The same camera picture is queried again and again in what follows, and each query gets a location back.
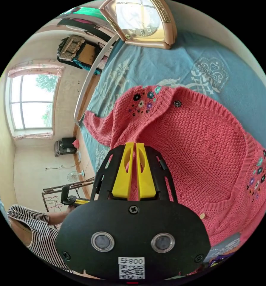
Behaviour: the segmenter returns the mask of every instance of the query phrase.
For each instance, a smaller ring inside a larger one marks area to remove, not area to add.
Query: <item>clock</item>
[[[105,0],[99,8],[126,44],[170,49],[177,37],[164,0]]]

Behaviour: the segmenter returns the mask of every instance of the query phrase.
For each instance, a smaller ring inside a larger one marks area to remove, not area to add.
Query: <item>window frame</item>
[[[13,78],[7,77],[6,83],[5,83],[5,113],[7,117],[8,127],[13,137],[20,136],[20,135],[26,135],[26,134],[39,134],[39,133],[45,133],[45,132],[52,132],[52,134],[55,134],[55,106],[56,106],[56,98],[58,94],[58,89],[61,81],[61,77],[57,76],[57,81],[55,84],[55,90],[53,92],[53,100],[52,101],[22,101],[21,100],[21,87],[23,84],[23,78],[21,78],[20,83],[20,101],[17,102],[11,102],[11,96],[12,96],[12,82]],[[19,103],[20,104],[20,110],[21,110],[21,118],[22,118],[22,124],[23,129],[16,129],[15,121],[13,118],[13,112],[12,112],[12,104]],[[23,103],[51,103],[52,104],[52,112],[51,112],[51,127],[35,127],[35,128],[26,128],[24,124],[24,117],[22,112],[22,104]]]

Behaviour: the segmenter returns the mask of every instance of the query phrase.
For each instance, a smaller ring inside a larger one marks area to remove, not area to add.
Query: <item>curtain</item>
[[[38,134],[25,134],[20,136],[14,136],[14,140],[21,139],[53,139],[52,132],[38,133]]]
[[[27,74],[52,74],[62,76],[64,66],[58,60],[30,60],[13,66],[8,73],[8,77],[14,78]]]

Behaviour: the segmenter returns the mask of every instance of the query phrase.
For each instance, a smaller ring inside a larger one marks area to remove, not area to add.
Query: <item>hand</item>
[[[74,206],[68,206],[66,209],[67,214],[69,214],[71,211],[73,211],[75,209]]]

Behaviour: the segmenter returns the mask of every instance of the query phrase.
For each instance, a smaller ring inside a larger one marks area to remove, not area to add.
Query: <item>electric fan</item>
[[[70,182],[76,182],[79,179],[79,176],[85,177],[84,171],[81,171],[81,173],[77,173],[76,171],[73,171],[67,175],[67,179]]]

